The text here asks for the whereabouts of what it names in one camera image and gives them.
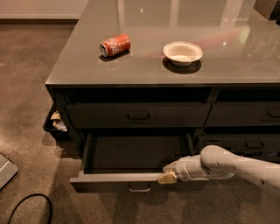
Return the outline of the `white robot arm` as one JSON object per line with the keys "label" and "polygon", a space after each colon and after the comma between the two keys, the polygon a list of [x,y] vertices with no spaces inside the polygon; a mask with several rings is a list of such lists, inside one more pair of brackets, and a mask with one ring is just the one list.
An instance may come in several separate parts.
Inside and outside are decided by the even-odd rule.
{"label": "white robot arm", "polygon": [[161,185],[178,180],[230,179],[237,175],[273,193],[280,191],[280,165],[242,157],[216,145],[208,145],[196,156],[182,157],[163,168]]}

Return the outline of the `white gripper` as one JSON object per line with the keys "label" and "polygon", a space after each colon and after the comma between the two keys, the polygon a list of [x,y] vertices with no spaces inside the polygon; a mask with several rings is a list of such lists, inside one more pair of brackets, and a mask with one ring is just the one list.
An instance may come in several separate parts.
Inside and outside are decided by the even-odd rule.
{"label": "white gripper", "polygon": [[202,167],[200,155],[182,157],[176,162],[164,166],[163,172],[157,178],[160,185],[174,184],[178,179],[183,182],[207,181],[207,173]]}

